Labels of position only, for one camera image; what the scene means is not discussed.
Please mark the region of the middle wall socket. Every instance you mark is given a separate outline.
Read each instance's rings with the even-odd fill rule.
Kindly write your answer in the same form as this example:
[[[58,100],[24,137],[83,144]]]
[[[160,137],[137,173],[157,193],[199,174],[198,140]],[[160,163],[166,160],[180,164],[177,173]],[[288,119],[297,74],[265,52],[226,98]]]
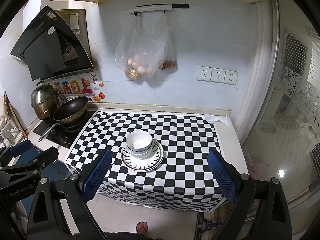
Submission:
[[[215,83],[224,83],[225,75],[226,70],[213,68],[210,81]]]

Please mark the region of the wall socket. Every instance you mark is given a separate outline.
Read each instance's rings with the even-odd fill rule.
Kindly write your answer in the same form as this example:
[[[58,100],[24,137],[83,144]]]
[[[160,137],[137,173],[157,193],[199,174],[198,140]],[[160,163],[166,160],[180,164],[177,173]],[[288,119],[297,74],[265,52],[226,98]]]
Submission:
[[[226,70],[213,68],[210,81],[215,83],[224,83],[225,75]]]
[[[205,66],[197,66],[195,70],[196,80],[210,82],[212,75],[212,68]]]
[[[238,72],[233,70],[226,70],[224,83],[228,85],[236,85],[238,79]]]

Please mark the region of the plastic bag with eggs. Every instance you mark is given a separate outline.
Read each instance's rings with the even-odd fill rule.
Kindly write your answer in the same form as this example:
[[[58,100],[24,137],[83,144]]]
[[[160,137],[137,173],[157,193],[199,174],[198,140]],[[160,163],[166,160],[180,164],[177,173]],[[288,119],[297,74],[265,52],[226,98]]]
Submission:
[[[163,14],[153,32],[144,30],[142,18],[134,16],[126,35],[116,47],[115,63],[130,78],[153,77],[167,57],[169,24]]]

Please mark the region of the right wall socket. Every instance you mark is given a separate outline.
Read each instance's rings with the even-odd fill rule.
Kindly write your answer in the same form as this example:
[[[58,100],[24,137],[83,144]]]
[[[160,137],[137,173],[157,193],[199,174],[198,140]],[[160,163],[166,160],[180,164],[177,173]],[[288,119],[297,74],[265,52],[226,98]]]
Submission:
[[[228,85],[236,85],[238,79],[238,72],[233,70],[226,70],[224,83]]]

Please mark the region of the left wall socket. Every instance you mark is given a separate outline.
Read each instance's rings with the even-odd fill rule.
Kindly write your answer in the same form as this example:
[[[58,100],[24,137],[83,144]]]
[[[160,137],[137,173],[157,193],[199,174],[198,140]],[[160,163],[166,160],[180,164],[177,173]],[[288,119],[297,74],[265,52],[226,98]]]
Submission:
[[[196,80],[210,82],[212,75],[212,68],[205,66],[197,66],[195,70]]]

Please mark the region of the black white checkered mat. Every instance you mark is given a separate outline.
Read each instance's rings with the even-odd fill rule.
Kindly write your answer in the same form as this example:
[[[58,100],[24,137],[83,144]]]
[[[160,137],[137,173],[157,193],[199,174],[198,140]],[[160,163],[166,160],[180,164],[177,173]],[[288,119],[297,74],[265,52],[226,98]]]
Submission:
[[[126,137],[137,130],[152,136],[149,155],[135,158]],[[214,126],[201,115],[96,111],[71,145],[66,165],[79,173],[102,150],[111,167],[98,192],[114,200],[168,210],[210,212],[225,198],[208,167],[219,151]]]

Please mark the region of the colourful wall sticker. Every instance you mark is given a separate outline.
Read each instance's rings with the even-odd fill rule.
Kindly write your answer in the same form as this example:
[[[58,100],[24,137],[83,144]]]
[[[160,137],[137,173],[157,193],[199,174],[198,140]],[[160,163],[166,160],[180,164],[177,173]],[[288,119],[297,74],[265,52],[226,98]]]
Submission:
[[[85,96],[88,102],[106,102],[106,86],[95,72],[46,80],[59,93],[60,102]]]

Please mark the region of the white cloth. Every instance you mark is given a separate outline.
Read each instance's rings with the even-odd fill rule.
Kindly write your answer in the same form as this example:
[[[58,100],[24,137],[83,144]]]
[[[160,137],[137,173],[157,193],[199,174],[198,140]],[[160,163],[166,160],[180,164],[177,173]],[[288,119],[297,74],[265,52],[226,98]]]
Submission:
[[[215,124],[217,122],[220,122],[227,127],[231,126],[231,121],[229,120],[229,117],[227,117],[227,116],[204,114],[204,119],[206,120],[206,122],[208,122],[210,124]]]

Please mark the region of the white wall hook rail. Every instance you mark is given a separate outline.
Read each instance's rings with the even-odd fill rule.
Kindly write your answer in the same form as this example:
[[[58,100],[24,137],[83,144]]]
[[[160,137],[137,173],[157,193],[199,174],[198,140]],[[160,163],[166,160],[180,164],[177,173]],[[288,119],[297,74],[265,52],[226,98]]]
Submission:
[[[138,13],[142,13],[142,12],[156,12],[156,11],[166,12],[167,10],[172,10],[172,9],[188,9],[188,8],[189,8],[188,3],[150,4],[150,5],[136,6],[131,10],[125,11],[124,13],[137,15]]]

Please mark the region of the white bowl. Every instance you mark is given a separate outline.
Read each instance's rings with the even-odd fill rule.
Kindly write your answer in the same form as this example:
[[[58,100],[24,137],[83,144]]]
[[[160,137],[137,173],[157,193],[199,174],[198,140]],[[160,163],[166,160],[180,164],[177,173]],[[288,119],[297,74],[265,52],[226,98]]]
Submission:
[[[126,137],[126,146],[129,153],[138,159],[146,158],[151,151],[152,136],[142,130],[129,133]]]

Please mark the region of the plastic bag red contents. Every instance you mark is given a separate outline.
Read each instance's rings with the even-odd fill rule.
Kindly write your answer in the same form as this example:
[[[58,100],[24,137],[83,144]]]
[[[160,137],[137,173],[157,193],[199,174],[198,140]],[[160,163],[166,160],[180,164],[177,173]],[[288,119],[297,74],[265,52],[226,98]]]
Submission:
[[[175,56],[174,46],[172,44],[171,35],[170,35],[168,17],[165,12],[163,12],[161,17],[159,18],[155,33],[157,36],[161,36],[164,34],[165,37],[167,38],[167,42],[164,47],[163,57],[159,61],[158,68],[160,70],[166,70],[166,69],[176,67],[177,66],[176,56]]]

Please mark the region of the blue leaf pattern plate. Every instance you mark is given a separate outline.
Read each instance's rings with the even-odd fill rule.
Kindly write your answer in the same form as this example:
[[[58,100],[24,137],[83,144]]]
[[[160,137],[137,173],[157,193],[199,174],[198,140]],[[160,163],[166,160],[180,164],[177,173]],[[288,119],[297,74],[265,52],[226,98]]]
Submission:
[[[121,151],[121,161],[123,164],[136,172],[148,172],[157,168],[164,157],[162,145],[155,139],[152,140],[151,148],[145,158],[134,157],[125,146]]]

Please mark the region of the black range hood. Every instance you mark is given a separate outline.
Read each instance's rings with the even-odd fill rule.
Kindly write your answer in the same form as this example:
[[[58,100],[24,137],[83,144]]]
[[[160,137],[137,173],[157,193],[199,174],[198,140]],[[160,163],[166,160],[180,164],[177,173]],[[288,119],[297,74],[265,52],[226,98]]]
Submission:
[[[85,9],[45,6],[10,54],[27,64],[32,80],[93,71]]]

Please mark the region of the steel steamer pot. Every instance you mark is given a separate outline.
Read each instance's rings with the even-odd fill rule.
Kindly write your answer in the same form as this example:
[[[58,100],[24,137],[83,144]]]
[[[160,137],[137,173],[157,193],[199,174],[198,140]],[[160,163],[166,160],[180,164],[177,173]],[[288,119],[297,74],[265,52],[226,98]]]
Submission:
[[[58,109],[59,95],[52,85],[39,81],[30,96],[30,105],[40,120],[51,118]]]

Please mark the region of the right foot in sandal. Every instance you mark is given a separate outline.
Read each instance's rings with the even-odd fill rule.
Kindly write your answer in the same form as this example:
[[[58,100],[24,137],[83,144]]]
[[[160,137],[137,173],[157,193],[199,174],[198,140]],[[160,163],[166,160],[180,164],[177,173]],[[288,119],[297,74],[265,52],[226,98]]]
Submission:
[[[139,222],[136,225],[136,233],[140,234],[140,235],[143,235],[143,236],[146,236],[147,233],[148,233],[148,224],[147,224],[147,222]]]

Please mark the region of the black frying pan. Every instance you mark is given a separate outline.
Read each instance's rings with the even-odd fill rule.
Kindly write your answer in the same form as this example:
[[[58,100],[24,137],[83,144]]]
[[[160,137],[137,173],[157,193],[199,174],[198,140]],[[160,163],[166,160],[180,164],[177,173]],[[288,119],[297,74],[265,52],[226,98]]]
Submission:
[[[87,105],[88,98],[86,96],[72,98],[61,105],[53,114],[55,123],[47,128],[43,135],[40,136],[38,142],[41,142],[43,139],[45,139],[55,126],[72,124],[76,120],[80,119],[87,110]]]

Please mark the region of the glass sliding door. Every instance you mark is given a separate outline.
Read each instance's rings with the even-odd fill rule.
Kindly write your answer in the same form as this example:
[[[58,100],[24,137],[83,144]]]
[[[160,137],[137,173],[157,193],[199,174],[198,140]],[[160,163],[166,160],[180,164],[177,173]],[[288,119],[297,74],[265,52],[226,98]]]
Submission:
[[[319,35],[293,0],[278,11],[271,87],[242,150],[253,178],[279,178],[294,200],[319,178]]]

